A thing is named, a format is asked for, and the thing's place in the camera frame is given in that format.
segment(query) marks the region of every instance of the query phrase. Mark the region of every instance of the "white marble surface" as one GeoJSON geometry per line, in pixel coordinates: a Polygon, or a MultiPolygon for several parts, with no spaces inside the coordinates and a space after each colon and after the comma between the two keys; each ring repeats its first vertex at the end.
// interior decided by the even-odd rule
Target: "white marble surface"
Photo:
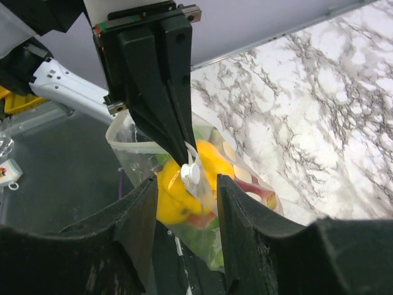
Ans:
{"type": "Polygon", "coordinates": [[[288,218],[393,217],[393,0],[193,72],[192,102],[288,218]]]}

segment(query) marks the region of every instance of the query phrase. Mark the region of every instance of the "bag of produce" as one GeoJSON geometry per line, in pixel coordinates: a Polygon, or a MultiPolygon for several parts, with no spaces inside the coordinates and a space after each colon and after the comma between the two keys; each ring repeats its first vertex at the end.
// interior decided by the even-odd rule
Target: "bag of produce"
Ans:
{"type": "Polygon", "coordinates": [[[203,167],[201,184],[193,194],[184,186],[180,166],[135,127],[128,111],[118,114],[106,139],[134,186],[156,174],[157,219],[211,270],[224,271],[217,217],[217,175],[228,175],[247,195],[279,214],[282,206],[273,188],[236,155],[215,127],[195,114],[192,120],[198,160],[203,167]]]}

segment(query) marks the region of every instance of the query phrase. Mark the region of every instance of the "clear plastic bag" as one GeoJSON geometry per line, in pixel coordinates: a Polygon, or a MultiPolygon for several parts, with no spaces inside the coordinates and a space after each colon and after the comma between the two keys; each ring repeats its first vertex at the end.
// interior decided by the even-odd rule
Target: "clear plastic bag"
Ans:
{"type": "Polygon", "coordinates": [[[106,139],[134,186],[151,174],[158,179],[157,219],[170,229],[211,270],[224,270],[217,217],[217,175],[231,177],[247,195],[282,214],[278,196],[240,159],[220,132],[193,114],[193,130],[203,169],[190,194],[181,168],[157,143],[138,130],[128,111],[115,118],[106,139]]]}

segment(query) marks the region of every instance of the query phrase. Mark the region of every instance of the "marble pattern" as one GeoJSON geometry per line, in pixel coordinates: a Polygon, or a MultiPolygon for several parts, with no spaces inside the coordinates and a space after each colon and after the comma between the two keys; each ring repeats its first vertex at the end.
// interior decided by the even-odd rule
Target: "marble pattern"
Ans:
{"type": "Polygon", "coordinates": [[[393,217],[393,0],[193,72],[192,103],[288,218],[393,217]]]}

